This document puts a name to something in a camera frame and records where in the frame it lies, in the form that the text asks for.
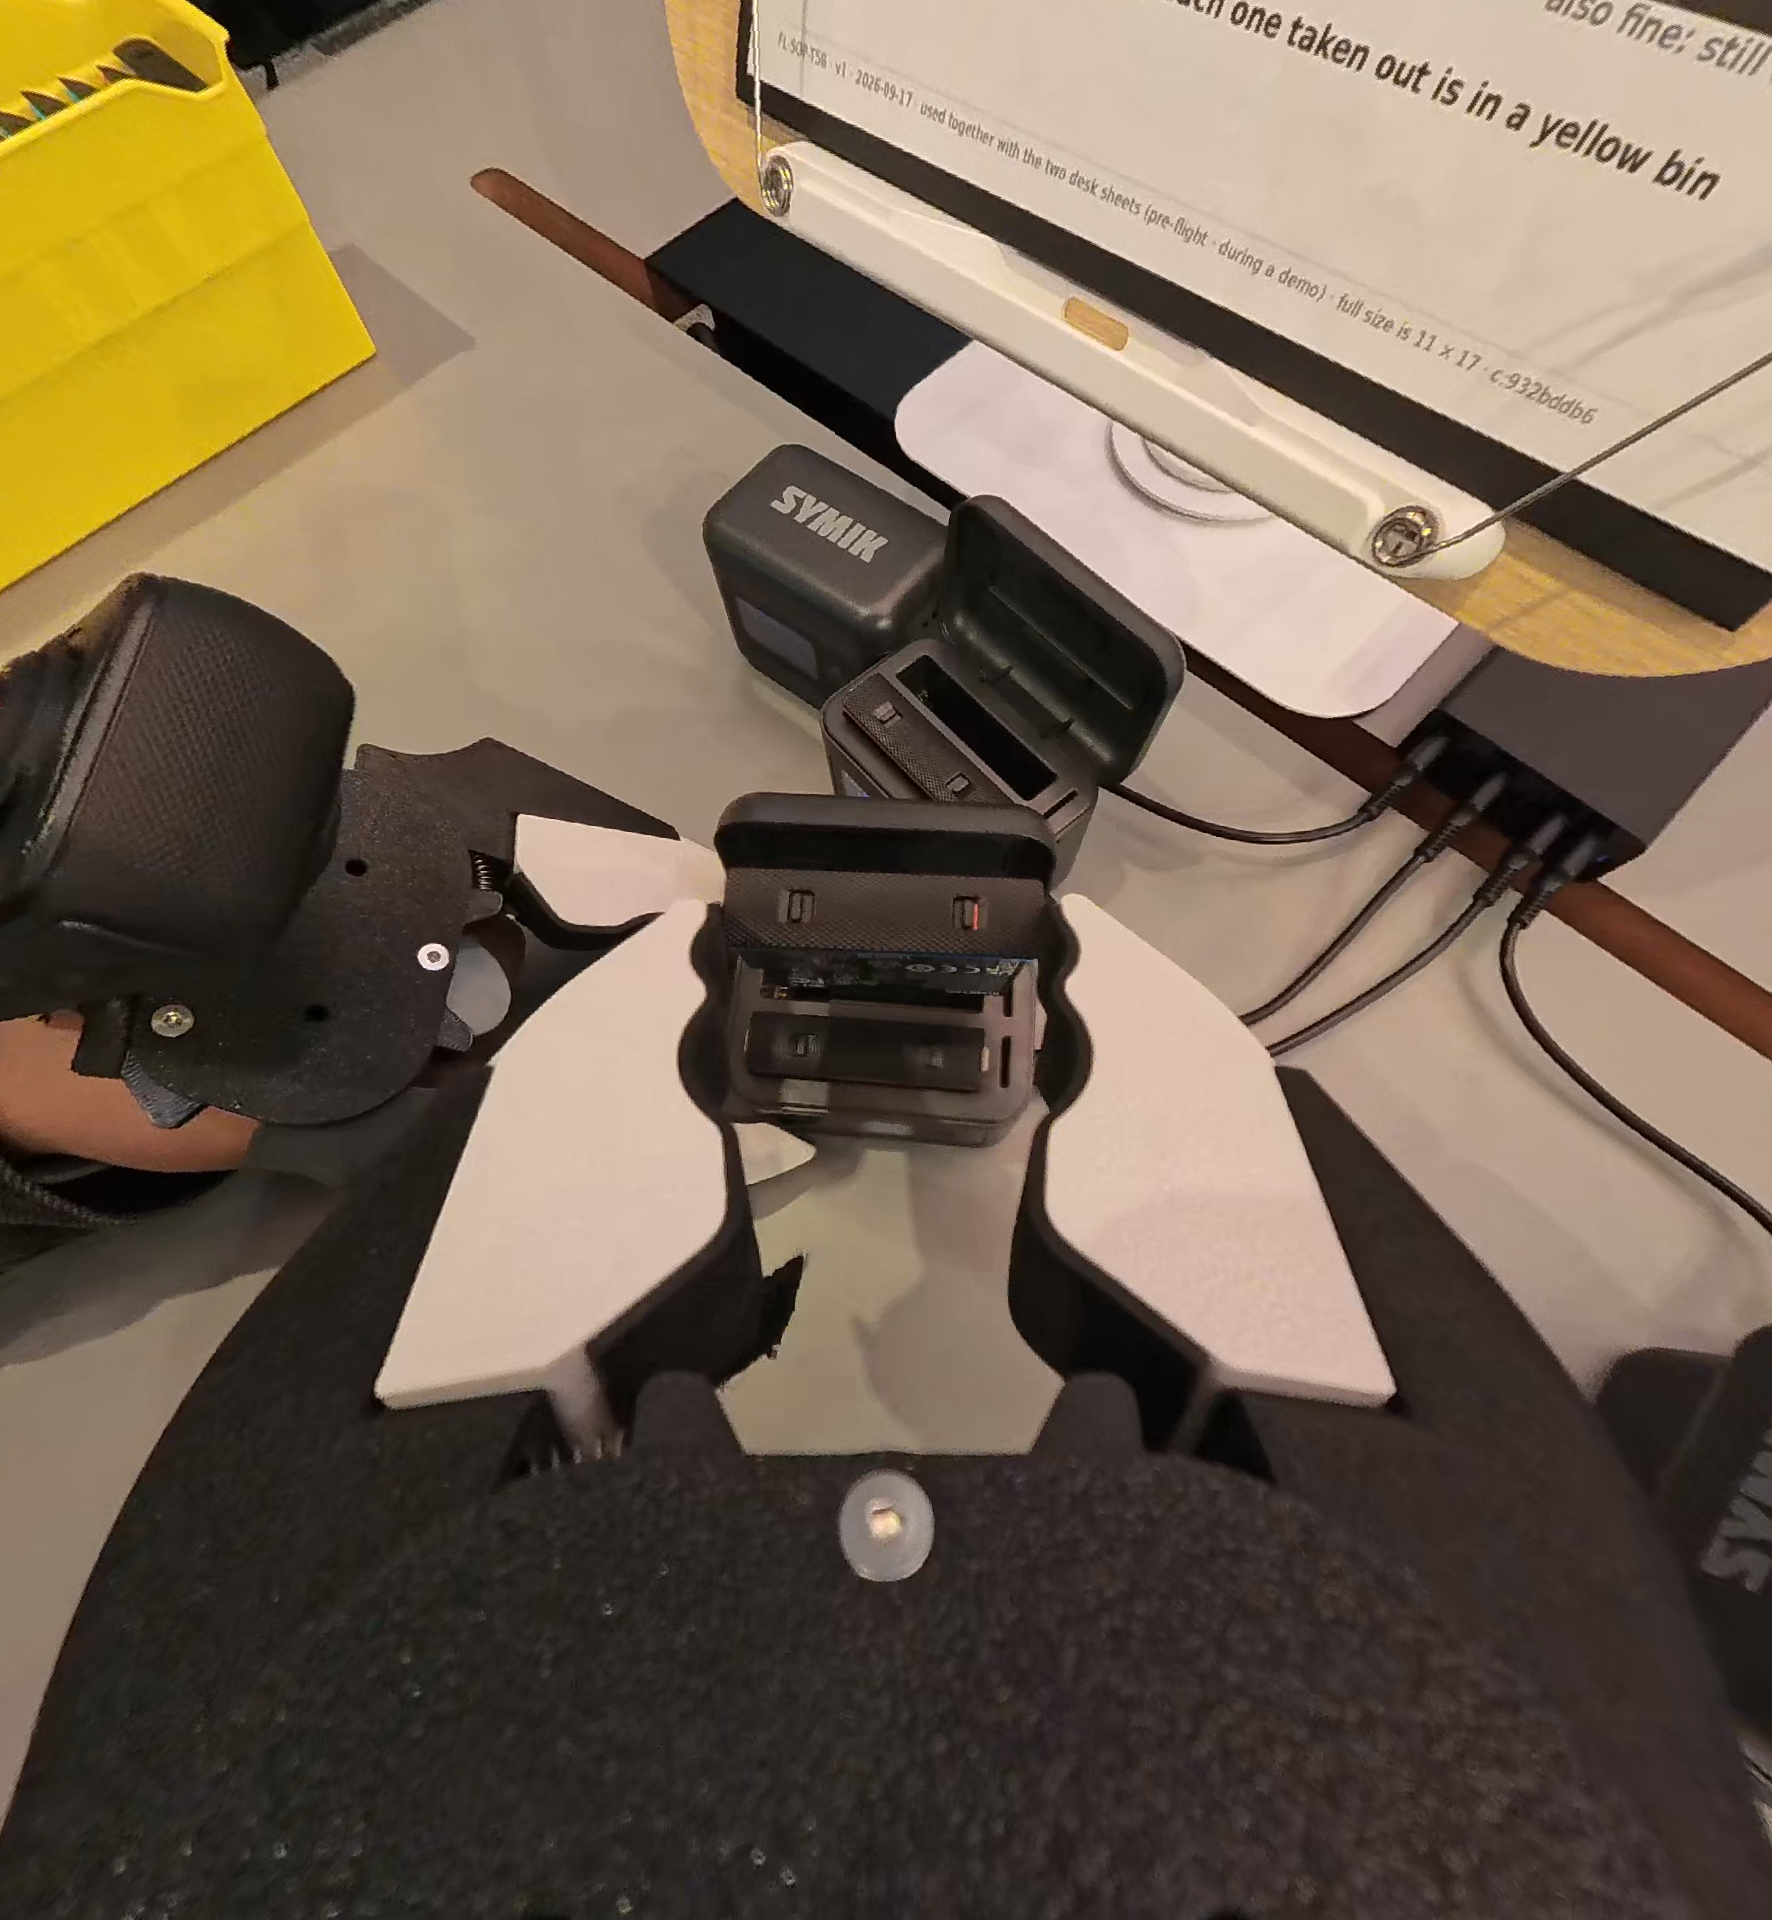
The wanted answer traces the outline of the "black usb hub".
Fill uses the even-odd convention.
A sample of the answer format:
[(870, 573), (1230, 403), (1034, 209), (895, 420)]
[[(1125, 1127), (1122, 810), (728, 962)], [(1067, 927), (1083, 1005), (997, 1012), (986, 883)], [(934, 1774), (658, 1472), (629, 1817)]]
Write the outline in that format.
[(1440, 780), (1505, 773), (1494, 819), (1514, 836), (1547, 814), (1602, 846), (1595, 870), (1645, 853), (1733, 750), (1733, 711), (1711, 676), (1635, 680), (1523, 659), (1457, 626), (1359, 719), (1387, 748), (1443, 732)]

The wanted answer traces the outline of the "white stand base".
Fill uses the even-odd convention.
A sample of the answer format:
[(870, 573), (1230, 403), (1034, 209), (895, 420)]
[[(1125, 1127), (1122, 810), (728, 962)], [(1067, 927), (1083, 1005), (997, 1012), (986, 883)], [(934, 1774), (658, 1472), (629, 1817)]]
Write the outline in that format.
[(1385, 709), (1457, 625), (1269, 511), (1218, 488), (995, 349), (970, 346), (917, 381), (899, 449), (964, 499), (999, 499), (1280, 709)]

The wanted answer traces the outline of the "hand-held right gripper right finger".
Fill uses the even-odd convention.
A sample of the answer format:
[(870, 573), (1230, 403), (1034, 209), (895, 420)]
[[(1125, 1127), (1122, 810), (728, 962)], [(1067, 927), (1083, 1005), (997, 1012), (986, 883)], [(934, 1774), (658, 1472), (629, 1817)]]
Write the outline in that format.
[(1183, 967), (1064, 897), (1040, 966), (1016, 1332), (1141, 1412), (1222, 1389), (1378, 1410), (1395, 1379), (1274, 1060)]

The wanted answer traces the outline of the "yellow plastic bin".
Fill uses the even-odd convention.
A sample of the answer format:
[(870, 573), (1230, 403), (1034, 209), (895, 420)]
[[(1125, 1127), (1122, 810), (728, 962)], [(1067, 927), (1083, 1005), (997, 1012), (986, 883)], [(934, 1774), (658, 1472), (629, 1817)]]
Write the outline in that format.
[(0, 592), (375, 353), (197, 6), (0, 2), (0, 96), (135, 34), (216, 84), (0, 147)]

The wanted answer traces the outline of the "row of black batteries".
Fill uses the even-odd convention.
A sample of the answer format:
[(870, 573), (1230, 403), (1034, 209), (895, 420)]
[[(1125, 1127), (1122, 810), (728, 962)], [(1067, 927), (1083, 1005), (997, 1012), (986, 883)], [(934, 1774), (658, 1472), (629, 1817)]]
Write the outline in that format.
[(156, 85), (203, 95), (216, 84), (173, 49), (148, 34), (125, 38), (84, 62), (12, 96), (0, 96), (0, 147), (52, 120), (77, 115), (84, 106), (119, 89)]

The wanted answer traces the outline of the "black battery charger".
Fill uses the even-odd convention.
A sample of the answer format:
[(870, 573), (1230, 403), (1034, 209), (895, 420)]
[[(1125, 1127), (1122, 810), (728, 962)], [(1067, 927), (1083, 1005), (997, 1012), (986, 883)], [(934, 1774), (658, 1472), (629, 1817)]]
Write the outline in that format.
[[(713, 848), (724, 893), (691, 946), (706, 997), (681, 1036), (681, 1074), (710, 1114), (808, 1141), (954, 1150), (992, 1146), (1015, 1129), (1075, 959), (1040, 817), (748, 796), (726, 809)], [(752, 1076), (741, 1048), (755, 1012), (977, 1024), (990, 1084), (951, 1093)]]
[(917, 636), (947, 532), (856, 469), (777, 445), (706, 511), (703, 540), (739, 656), (822, 709)]
[(1036, 814), (1064, 883), (1174, 709), (1178, 639), (1009, 502), (954, 511), (931, 607), (821, 709), (839, 796)]
[(1653, 1504), (1772, 1807), (1772, 1325), (1730, 1357), (1618, 1357), (1596, 1410)]

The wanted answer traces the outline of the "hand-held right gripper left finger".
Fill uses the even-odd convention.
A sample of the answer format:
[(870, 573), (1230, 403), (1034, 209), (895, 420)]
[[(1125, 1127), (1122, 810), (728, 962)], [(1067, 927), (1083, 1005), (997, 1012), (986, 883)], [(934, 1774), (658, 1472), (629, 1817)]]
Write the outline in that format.
[(802, 1259), (764, 1269), (741, 1138), (688, 1041), (706, 921), (676, 901), (489, 1064), (377, 1373), (389, 1410), (538, 1392), (630, 1412), (656, 1376), (722, 1383), (777, 1348)]

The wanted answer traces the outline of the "wooden sign board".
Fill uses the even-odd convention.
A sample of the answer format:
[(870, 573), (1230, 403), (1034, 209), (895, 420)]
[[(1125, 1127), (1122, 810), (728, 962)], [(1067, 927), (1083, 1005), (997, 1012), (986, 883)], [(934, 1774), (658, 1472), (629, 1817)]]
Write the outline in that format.
[[(739, 5), (667, 2), (664, 17), (708, 166), (768, 230), (781, 230), (761, 201), (753, 115), (736, 95)], [(1378, 582), (1525, 659), (1584, 674), (1661, 678), (1772, 659), (1772, 600), (1728, 632), (1533, 529), (1469, 578), (1378, 569)]]

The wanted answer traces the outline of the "instruction board on stand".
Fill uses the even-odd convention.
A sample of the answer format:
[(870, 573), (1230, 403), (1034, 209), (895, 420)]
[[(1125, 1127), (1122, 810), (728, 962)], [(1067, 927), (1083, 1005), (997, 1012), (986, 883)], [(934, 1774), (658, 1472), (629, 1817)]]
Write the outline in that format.
[(1614, 569), (1772, 582), (1772, 5), (739, 5), (807, 144)]

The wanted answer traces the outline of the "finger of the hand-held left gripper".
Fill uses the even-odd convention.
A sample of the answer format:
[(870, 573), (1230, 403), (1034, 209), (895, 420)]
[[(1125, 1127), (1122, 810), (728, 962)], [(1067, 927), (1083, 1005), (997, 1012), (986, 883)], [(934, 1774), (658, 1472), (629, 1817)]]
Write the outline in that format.
[(719, 903), (719, 855), (684, 836), (522, 813), (514, 819), (507, 903), (541, 938), (606, 938), (681, 901)]

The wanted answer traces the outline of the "person's left hand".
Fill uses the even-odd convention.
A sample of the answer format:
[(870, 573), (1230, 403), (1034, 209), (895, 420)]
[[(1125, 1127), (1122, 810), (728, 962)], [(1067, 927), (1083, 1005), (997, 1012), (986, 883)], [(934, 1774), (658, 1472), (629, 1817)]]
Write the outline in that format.
[(0, 1021), (0, 1150), (15, 1163), (93, 1163), (144, 1173), (231, 1171), (258, 1123), (203, 1111), (158, 1127), (123, 1080), (74, 1071), (82, 1016)]

